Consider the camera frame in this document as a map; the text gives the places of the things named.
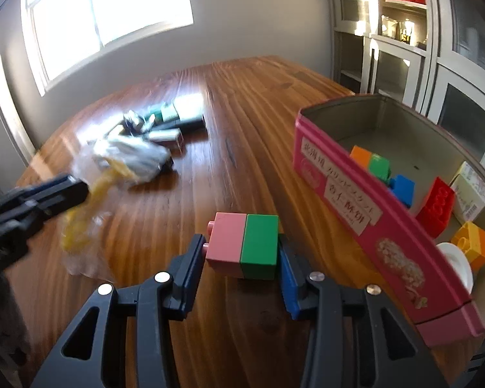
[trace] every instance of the clear plastic bag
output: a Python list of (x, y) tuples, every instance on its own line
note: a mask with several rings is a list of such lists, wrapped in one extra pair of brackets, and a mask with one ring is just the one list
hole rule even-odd
[(71, 173), (88, 184), (86, 201), (61, 218), (63, 264), (70, 274), (114, 281), (101, 247), (102, 230), (120, 191), (149, 182), (172, 165), (168, 149), (139, 137), (118, 136), (85, 146)]

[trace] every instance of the wood grain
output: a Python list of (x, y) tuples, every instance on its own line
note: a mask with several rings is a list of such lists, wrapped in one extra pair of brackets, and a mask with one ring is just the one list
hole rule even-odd
[[(313, 191), (292, 169), (294, 123), (302, 107), (351, 94), (333, 81), (270, 56), (217, 62), (159, 77), (83, 109), (44, 144), (19, 180), (27, 185), (70, 171), (87, 140), (122, 111), (199, 94), (207, 130), (186, 137), (175, 171), (120, 195), (102, 233), (117, 287), (139, 284), (206, 233), (217, 211), (278, 214), (298, 250), (340, 284), (374, 282), (391, 290)], [(61, 265), (57, 223), (30, 242), (30, 255), (9, 271), (32, 339), (27, 379), (100, 284), (69, 276)], [(192, 313), (171, 323), (183, 387), (298, 387), (307, 345), (305, 323), (293, 322), (277, 282), (228, 279), (205, 266)], [(435, 350), (448, 380), (479, 341)], [(132, 331), (128, 386), (135, 386)]]

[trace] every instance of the white box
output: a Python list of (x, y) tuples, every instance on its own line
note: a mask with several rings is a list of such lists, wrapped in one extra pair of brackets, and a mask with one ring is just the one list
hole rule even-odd
[(473, 221), (485, 207), (485, 183), (467, 163), (456, 172), (450, 187), (456, 194), (453, 214), (463, 224)]

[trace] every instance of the silver screw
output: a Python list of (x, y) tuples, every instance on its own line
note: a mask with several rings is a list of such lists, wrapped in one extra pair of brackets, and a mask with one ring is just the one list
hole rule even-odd
[(377, 296), (382, 292), (382, 290), (378, 285), (368, 285), (367, 292), (373, 296)]
[(113, 290), (113, 286), (110, 285), (109, 283), (105, 283), (103, 285), (100, 285), (97, 291), (99, 292), (99, 295), (107, 295), (110, 294)]
[(323, 281), (325, 280), (325, 274), (320, 271), (313, 271), (309, 274), (309, 279), (312, 281)]
[(161, 271), (155, 274), (155, 281), (158, 281), (159, 283), (165, 283), (166, 281), (169, 281), (170, 278), (171, 275), (166, 271)]

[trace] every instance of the gray wall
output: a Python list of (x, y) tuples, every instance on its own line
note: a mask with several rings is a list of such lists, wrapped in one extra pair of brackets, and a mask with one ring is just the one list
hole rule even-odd
[(0, 11), (0, 53), (25, 128), (39, 146), (84, 106), (128, 85), (213, 61), (276, 54), (328, 75), (329, 0), (191, 0), (194, 24), (125, 45), (43, 97), (30, 71), (19, 0)]

